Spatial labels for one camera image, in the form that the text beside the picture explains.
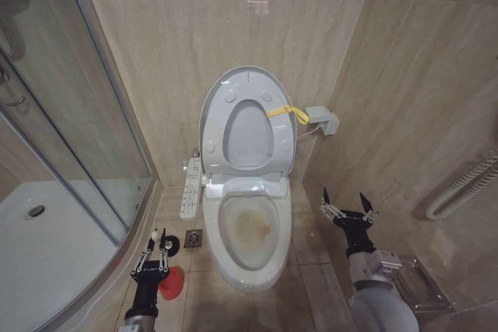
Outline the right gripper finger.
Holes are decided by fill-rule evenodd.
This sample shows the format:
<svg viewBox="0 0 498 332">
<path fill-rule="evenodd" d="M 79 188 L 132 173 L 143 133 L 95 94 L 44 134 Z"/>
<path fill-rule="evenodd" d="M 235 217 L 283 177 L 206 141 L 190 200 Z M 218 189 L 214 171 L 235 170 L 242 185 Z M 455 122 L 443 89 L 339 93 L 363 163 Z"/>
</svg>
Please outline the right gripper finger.
<svg viewBox="0 0 498 332">
<path fill-rule="evenodd" d="M 328 192 L 326 188 L 323 188 L 323 194 L 321 198 L 320 210 L 322 213 L 329 218 L 330 220 L 336 219 L 344 219 L 347 218 L 347 215 L 341 210 L 337 209 L 331 202 L 328 196 Z"/>
<path fill-rule="evenodd" d="M 362 220 L 365 222 L 372 222 L 374 220 L 374 216 L 379 214 L 379 211 L 374 210 L 373 205 L 363 193 L 359 193 L 359 196 L 364 210 Z"/>
</svg>

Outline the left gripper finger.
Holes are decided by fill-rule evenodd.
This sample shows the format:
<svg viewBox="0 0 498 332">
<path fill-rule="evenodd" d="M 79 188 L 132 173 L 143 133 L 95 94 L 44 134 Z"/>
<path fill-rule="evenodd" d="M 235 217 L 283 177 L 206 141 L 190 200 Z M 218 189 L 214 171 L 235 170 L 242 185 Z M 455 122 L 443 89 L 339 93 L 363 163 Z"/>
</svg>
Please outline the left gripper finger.
<svg viewBox="0 0 498 332">
<path fill-rule="evenodd" d="M 160 266 L 159 270 L 161 272 L 168 272 L 168 264 L 167 264 L 167 258 L 168 258 L 168 241 L 167 241 L 167 235 L 166 235 L 166 229 L 163 229 L 163 232 L 160 237 Z"/>
<path fill-rule="evenodd" d="M 142 271 L 145 262 L 150 258 L 154 250 L 156 241 L 157 241 L 157 229 L 154 229 L 149 237 L 146 248 L 141 252 L 138 260 L 136 261 L 135 266 L 132 269 L 131 274 L 137 274 Z"/>
</svg>

